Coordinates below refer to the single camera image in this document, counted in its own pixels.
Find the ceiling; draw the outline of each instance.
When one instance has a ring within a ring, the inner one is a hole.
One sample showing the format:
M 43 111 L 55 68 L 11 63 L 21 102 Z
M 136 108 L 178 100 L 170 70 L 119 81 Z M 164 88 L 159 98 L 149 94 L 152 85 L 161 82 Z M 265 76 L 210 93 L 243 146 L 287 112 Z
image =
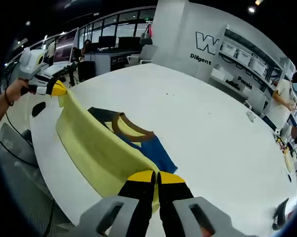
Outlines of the ceiling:
M 264 0 L 255 14 L 249 14 L 248 7 L 255 0 L 190 0 L 229 12 L 258 28 L 297 65 L 297 0 L 281 3 L 278 0 Z M 31 0 L 13 1 L 11 15 L 24 6 L 34 10 L 19 14 L 16 22 L 10 24 L 10 35 L 18 39 L 27 38 L 29 44 L 47 35 L 53 35 L 82 26 L 99 17 L 124 9 L 156 5 L 157 0 L 45 0 L 43 6 L 33 5 Z

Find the human hand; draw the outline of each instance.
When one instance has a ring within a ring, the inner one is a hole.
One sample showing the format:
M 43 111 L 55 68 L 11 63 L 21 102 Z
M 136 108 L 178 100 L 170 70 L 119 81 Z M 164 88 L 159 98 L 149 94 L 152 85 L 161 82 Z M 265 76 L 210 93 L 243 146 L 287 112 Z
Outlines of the human hand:
M 288 108 L 289 111 L 296 110 L 296 106 L 294 104 L 286 103 L 285 106 Z
M 6 89 L 6 96 L 10 103 L 20 99 L 22 87 L 29 88 L 28 82 L 26 80 L 18 79 Z

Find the bracelet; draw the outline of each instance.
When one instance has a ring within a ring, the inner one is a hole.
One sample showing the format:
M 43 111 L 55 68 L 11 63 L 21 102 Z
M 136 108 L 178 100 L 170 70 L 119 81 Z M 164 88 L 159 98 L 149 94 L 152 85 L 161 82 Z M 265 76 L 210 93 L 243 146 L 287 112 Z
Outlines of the bracelet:
M 5 89 L 5 91 L 4 91 L 4 97 L 5 97 L 5 101 L 7 102 L 7 104 L 8 104 L 9 106 L 13 106 L 14 102 L 10 103 L 10 101 L 8 100 L 8 96 L 6 95 L 6 89 Z

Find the letter w logo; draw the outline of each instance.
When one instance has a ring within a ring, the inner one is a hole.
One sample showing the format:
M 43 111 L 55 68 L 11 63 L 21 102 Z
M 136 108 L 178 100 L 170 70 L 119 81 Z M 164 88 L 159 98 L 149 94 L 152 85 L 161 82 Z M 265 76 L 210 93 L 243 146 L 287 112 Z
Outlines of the letter w logo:
M 216 48 L 218 47 L 219 39 L 214 41 L 212 36 L 207 35 L 204 38 L 203 33 L 196 32 L 197 49 L 202 51 L 208 50 L 208 53 L 215 55 Z

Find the computer monitor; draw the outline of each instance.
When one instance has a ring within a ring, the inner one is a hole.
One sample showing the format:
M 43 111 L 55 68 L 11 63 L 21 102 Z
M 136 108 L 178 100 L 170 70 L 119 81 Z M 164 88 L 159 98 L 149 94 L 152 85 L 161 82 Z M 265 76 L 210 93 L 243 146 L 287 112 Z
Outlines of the computer monitor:
M 99 48 L 115 47 L 116 36 L 100 36 Z
M 140 48 L 140 37 L 119 37 L 120 49 L 138 49 Z
M 78 29 L 74 29 L 59 38 L 58 43 L 56 45 L 54 63 L 64 61 L 70 62 L 77 33 Z

